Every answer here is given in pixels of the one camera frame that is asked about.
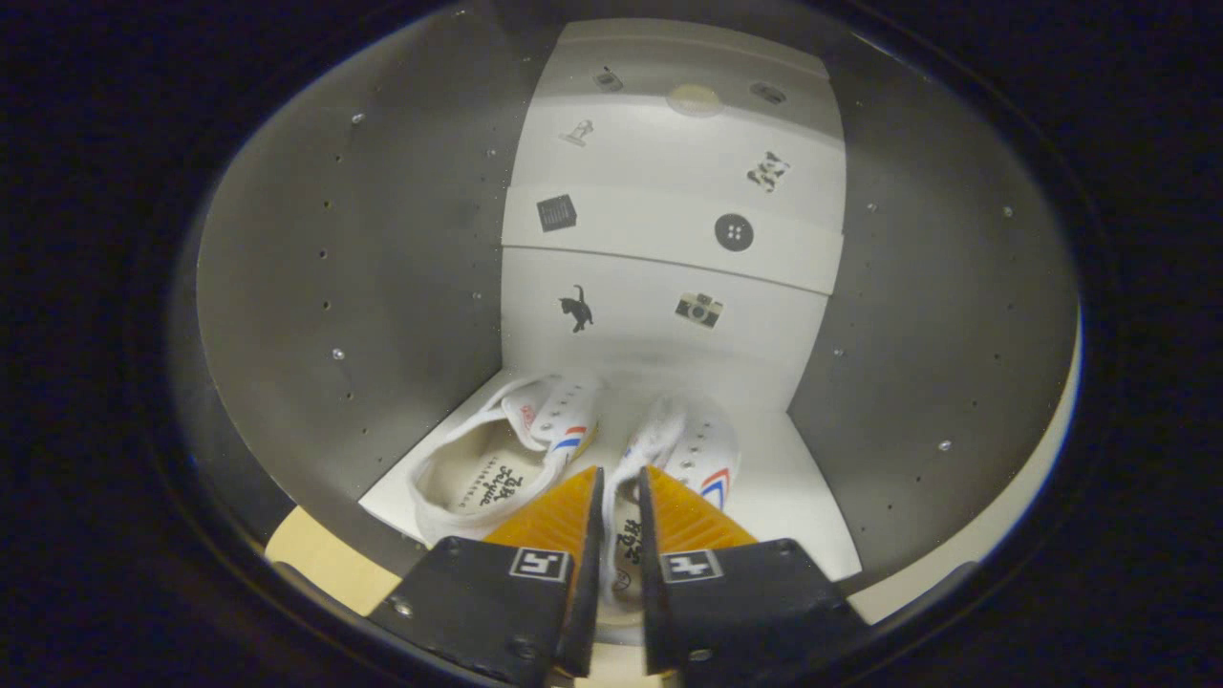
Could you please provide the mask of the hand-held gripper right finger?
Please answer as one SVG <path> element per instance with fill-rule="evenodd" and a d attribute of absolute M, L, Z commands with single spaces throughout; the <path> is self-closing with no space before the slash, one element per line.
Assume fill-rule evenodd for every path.
<path fill-rule="evenodd" d="M 645 666 L 668 687 L 786 687 L 870 624 L 789 536 L 761 541 L 678 479 L 638 470 Z"/>

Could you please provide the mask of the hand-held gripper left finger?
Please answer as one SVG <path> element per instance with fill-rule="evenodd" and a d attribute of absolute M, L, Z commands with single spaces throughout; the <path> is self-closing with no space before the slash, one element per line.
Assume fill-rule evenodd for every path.
<path fill-rule="evenodd" d="M 603 491 L 589 467 L 481 539 L 442 536 L 371 621 L 471 686 L 589 675 Z"/>

